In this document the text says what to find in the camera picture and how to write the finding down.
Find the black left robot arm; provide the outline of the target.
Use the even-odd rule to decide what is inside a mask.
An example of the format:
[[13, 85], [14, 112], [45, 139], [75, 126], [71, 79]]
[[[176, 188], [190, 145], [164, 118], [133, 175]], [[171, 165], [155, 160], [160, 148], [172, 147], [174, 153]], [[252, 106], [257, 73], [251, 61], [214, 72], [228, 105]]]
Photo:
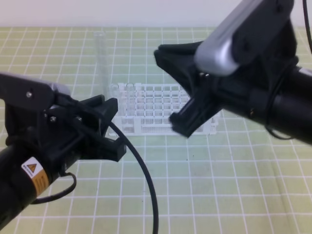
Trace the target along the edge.
[[6, 147], [0, 153], [0, 225], [5, 227], [78, 160], [119, 161], [120, 140], [105, 137], [117, 99], [98, 95], [34, 111], [5, 106]]

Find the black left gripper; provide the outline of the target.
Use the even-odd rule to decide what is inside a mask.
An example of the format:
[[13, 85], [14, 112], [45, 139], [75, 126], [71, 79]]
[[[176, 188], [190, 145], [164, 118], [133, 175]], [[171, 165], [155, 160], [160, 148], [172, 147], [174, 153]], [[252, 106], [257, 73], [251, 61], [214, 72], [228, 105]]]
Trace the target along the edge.
[[118, 112], [116, 98], [98, 95], [70, 104], [58, 99], [41, 97], [38, 101], [26, 97], [6, 97], [5, 128], [8, 137], [4, 150], [4, 171], [12, 174], [23, 162], [35, 157], [47, 175], [59, 176], [72, 166], [81, 154], [82, 160], [119, 162], [126, 154], [120, 139], [89, 139], [73, 124], [78, 117], [84, 126], [104, 137], [110, 122]]

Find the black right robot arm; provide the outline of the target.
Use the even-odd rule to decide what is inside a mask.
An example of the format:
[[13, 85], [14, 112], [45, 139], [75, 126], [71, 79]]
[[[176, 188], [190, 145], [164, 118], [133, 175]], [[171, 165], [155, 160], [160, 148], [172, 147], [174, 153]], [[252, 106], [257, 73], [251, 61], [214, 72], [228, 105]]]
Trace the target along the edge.
[[298, 66], [297, 41], [289, 18], [248, 16], [218, 27], [204, 41], [162, 44], [156, 64], [190, 96], [170, 115], [172, 129], [190, 137], [221, 110], [312, 141], [312, 76]]

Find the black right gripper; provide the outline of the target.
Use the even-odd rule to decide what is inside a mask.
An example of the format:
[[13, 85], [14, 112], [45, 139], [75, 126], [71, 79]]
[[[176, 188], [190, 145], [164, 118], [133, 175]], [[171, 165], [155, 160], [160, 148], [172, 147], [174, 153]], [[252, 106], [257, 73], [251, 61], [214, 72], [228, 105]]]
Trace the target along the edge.
[[264, 52], [229, 76], [207, 73], [204, 79], [204, 72], [195, 64], [201, 44], [161, 44], [154, 50], [156, 65], [191, 97], [169, 117], [174, 132], [189, 138], [222, 108], [257, 122], [298, 120], [300, 102], [293, 90], [298, 59], [290, 19]]

